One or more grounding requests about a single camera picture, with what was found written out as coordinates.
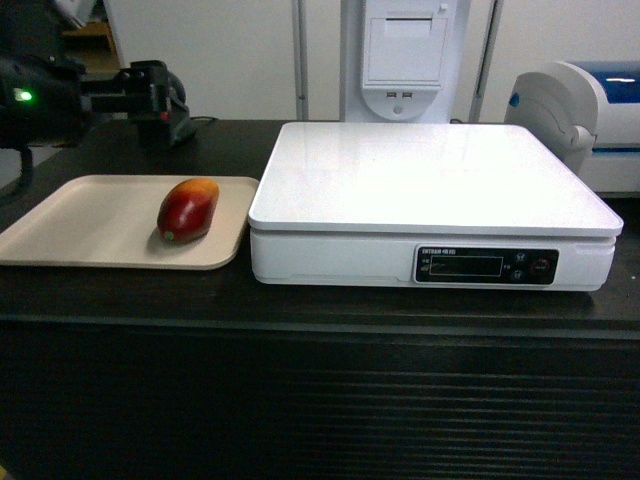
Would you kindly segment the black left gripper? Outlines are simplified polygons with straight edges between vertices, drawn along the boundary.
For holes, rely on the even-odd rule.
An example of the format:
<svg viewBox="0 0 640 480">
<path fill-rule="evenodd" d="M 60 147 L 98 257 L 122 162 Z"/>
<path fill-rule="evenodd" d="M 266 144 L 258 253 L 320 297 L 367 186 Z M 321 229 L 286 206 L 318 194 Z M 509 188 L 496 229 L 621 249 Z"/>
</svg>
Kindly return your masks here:
<svg viewBox="0 0 640 480">
<path fill-rule="evenodd" d="M 83 110 L 94 118 L 126 114 L 134 121 L 170 121 L 169 70 L 162 61 L 132 62 L 106 79 L 87 76 L 80 87 Z"/>
</svg>

